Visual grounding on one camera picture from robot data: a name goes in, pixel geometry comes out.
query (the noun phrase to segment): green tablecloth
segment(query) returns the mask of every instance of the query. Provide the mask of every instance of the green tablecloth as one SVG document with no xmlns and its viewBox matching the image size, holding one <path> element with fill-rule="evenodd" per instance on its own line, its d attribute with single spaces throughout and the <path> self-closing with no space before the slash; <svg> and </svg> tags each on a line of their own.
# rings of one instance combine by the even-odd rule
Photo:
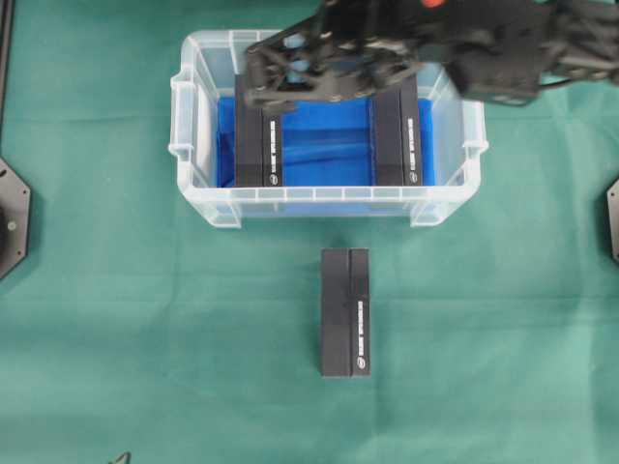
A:
<svg viewBox="0 0 619 464">
<path fill-rule="evenodd" d="M 488 107 L 483 185 L 439 227 L 221 231 L 166 151 L 181 42 L 317 2 L 16 3 L 2 154 L 34 210 L 0 284 L 1 462 L 619 460 L 619 89 Z M 316 368 L 319 252 L 339 246 L 371 249 L 368 380 Z"/>
</svg>

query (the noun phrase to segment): orange dot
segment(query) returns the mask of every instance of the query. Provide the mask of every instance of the orange dot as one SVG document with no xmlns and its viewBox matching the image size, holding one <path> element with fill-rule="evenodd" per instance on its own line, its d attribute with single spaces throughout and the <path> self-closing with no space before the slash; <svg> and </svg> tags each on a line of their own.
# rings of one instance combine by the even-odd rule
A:
<svg viewBox="0 0 619 464">
<path fill-rule="evenodd" d="M 422 0 L 422 5 L 426 8 L 437 8 L 442 6 L 445 0 Z"/>
</svg>

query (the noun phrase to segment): black rectangular block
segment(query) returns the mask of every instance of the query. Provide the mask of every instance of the black rectangular block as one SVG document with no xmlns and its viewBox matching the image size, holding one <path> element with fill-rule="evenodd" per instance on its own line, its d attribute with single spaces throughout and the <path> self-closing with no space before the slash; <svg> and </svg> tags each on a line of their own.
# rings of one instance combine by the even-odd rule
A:
<svg viewBox="0 0 619 464">
<path fill-rule="evenodd" d="M 420 186 L 422 179 L 422 140 L 419 121 L 417 76 L 411 75 L 402 82 L 399 97 L 404 185 Z"/>
<path fill-rule="evenodd" d="M 374 171 L 378 186 L 420 186 L 422 148 L 417 76 L 372 99 Z"/>
<path fill-rule="evenodd" d="M 262 111 L 245 102 L 242 75 L 234 79 L 234 187 L 262 187 Z"/>
<path fill-rule="evenodd" d="M 324 377 L 368 376 L 368 250 L 323 249 L 321 274 L 321 373 Z"/>
</svg>

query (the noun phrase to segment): black mechanical part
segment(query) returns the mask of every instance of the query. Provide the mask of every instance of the black mechanical part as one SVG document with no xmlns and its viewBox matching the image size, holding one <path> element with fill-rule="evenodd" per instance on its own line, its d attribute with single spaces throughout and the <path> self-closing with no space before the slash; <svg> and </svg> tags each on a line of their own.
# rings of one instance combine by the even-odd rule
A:
<svg viewBox="0 0 619 464">
<path fill-rule="evenodd" d="M 608 189 L 608 214 L 610 218 L 610 240 L 612 241 L 612 257 L 619 263 L 619 179 Z"/>
<path fill-rule="evenodd" d="M 326 248 L 321 263 L 320 372 L 369 376 L 369 251 Z"/>
<path fill-rule="evenodd" d="M 339 102 L 445 66 L 466 99 L 523 105 L 545 75 L 619 85 L 619 6 L 595 0 L 323 0 L 318 12 L 252 45 L 248 103 L 287 111 Z"/>
<path fill-rule="evenodd" d="M 4 119 L 14 0 L 0 2 L 0 125 Z M 0 279 L 28 253 L 30 188 L 0 159 Z"/>
<path fill-rule="evenodd" d="M 30 188 L 0 159 L 0 278 L 28 254 Z"/>
</svg>

